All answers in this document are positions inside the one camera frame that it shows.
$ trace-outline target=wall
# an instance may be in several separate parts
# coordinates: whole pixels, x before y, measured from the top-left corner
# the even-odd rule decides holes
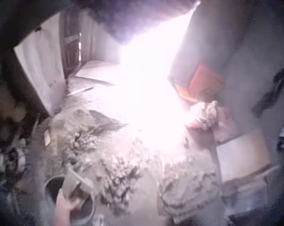
[[[41,24],[41,31],[30,33],[15,47],[17,58],[49,114],[60,104],[66,82],[59,43],[59,16]]]
[[[86,10],[80,13],[80,32],[83,63],[91,60],[120,63],[121,45]]]
[[[251,108],[272,85],[274,75],[284,67],[284,8],[261,1],[242,44],[225,68],[223,98],[242,132],[261,125],[272,159],[276,161],[277,136],[284,125],[284,93],[266,110],[260,121]]]
[[[185,85],[200,62],[222,72],[240,44],[252,15],[249,0],[204,0],[191,17],[170,78]]]

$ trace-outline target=bucket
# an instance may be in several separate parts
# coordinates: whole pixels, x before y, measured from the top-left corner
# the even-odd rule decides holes
[[[64,176],[53,177],[46,182],[45,185],[45,197],[51,202],[48,203],[49,207],[52,208],[56,202],[56,197],[59,190],[63,186]],[[80,211],[71,213],[70,222],[72,226],[84,226],[88,223],[95,213],[95,196],[90,196],[84,202]]]

